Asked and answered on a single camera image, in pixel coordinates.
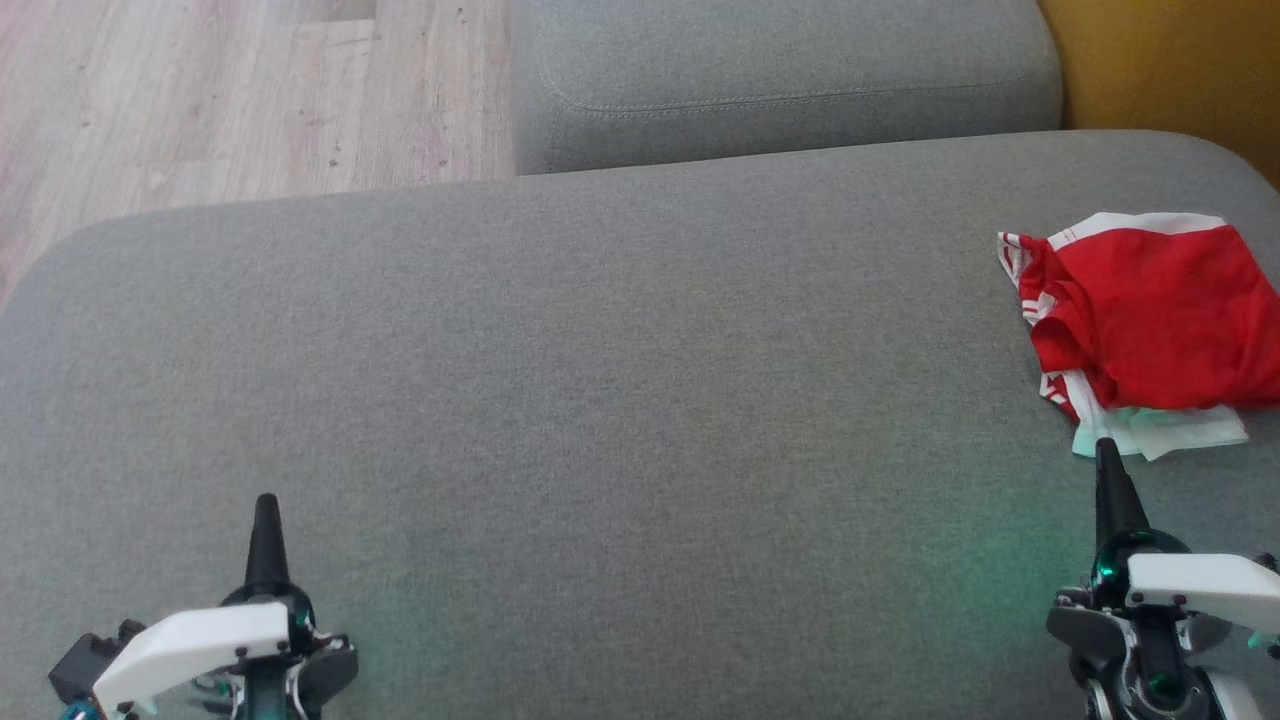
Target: red cloth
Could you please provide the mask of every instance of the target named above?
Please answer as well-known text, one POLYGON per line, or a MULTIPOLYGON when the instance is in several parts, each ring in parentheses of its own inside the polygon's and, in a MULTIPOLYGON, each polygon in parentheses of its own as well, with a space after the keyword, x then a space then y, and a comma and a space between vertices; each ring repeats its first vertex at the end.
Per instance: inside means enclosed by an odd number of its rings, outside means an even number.
POLYGON ((1280 296, 1220 218, 1100 213, 1001 240, 1044 373, 1083 369, 1108 409, 1280 405, 1280 296))

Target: light wood plank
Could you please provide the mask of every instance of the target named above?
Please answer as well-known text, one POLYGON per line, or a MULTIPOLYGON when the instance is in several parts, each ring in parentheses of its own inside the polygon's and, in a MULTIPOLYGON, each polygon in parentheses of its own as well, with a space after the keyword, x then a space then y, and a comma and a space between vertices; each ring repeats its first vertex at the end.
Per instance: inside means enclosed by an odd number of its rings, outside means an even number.
POLYGON ((0 3, 0 299, 109 218, 512 176, 508 3, 0 3))

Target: red and white striped fabric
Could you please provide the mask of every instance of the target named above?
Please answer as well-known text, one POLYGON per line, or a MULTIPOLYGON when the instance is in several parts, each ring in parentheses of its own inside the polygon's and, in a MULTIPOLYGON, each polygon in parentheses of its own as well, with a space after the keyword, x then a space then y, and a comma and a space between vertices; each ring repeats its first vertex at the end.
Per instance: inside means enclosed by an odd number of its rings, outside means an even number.
POLYGON ((1073 420, 1280 405, 1280 296, 1221 218, 1098 213, 1047 238, 998 237, 1041 395, 1073 420))

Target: gray sofa cushion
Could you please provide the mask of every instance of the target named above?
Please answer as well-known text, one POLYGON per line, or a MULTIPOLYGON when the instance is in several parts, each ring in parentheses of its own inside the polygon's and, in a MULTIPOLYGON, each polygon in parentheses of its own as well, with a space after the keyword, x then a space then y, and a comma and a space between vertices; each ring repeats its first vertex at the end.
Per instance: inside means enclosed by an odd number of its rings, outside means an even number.
MULTIPOLYGON (((1091 462, 995 232, 1280 197, 1181 136, 739 158, 97 225, 0 315, 0 696, 218 602, 253 496, 349 632, 355 717, 1075 719, 1055 591, 1091 462)), ((1280 418, 1134 462, 1202 551, 1276 547, 1280 418)), ((1242 670, 1271 712, 1274 669, 1242 670)))
POLYGON ((521 174, 1059 127, 1034 0, 516 0, 521 174))

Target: white fabric trim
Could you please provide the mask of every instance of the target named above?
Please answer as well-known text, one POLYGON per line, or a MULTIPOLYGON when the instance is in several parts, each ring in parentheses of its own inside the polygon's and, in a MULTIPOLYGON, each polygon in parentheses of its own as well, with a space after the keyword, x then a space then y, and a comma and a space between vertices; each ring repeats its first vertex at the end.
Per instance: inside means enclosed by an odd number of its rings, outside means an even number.
POLYGON ((1073 242, 1120 228, 1176 234, 1220 228, 1226 224, 1222 218, 1199 215, 1196 213, 1144 213, 1125 215, 1123 213, 1097 213, 1092 218, 1076 223, 1060 233, 1051 234, 1048 243, 1053 250, 1061 250, 1073 242))

